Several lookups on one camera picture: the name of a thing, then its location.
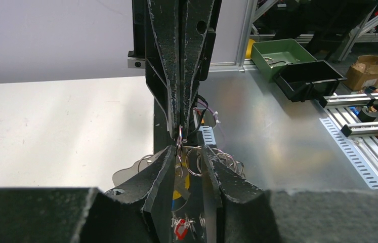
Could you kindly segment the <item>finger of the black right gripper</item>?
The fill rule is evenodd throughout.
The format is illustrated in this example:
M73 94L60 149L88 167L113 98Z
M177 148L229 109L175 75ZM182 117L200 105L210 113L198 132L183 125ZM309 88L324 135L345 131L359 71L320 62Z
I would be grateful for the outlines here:
M193 85L214 4L214 1L183 1L180 22L180 127L183 138L189 135Z
M169 115L177 118L179 112L179 23L178 1L147 1L146 61L148 87L156 100L168 98L172 110Z

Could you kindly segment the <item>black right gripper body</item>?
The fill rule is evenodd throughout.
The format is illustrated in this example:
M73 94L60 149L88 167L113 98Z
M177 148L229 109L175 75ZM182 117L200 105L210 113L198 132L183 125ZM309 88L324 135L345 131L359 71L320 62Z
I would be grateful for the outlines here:
M162 82L206 80L221 1L132 1L129 68L153 69Z

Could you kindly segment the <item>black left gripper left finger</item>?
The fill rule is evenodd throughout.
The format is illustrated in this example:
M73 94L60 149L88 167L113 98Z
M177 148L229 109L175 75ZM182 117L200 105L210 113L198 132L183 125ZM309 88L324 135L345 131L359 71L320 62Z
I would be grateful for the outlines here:
M122 184L0 188L0 242L171 242L176 148Z

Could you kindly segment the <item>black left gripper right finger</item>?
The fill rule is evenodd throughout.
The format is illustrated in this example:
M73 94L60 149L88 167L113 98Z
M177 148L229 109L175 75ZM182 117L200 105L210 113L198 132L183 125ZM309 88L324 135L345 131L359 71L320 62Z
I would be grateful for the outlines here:
M262 190L200 155L206 242L378 242L378 190Z

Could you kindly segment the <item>large steel keyring plate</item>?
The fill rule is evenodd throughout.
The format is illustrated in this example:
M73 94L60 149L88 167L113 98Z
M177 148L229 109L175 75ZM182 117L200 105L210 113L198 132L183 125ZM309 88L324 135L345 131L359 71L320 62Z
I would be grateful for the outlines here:
M213 133L213 128L208 126L201 126L200 131L202 133L202 140L205 145L215 145L215 137ZM218 157L229 167L232 171L236 172L241 176L244 175L244 164L240 161L234 160L234 158L222 152L220 149L215 148ZM131 167L119 170L115 172L112 176L112 181L115 186L118 186L128 180L130 177L136 173L142 171L144 168L153 163L156 156L153 154L148 154L138 161L136 161ZM184 157L184 160L177 159L176 161L176 178L174 185L173 202L177 199L182 199L185 203L189 198L189 187L190 187L190 177L194 177L195 174L188 169L188 156ZM183 218L172 218L172 242L182 241L185 238L188 230L192 229L194 226L194 221Z

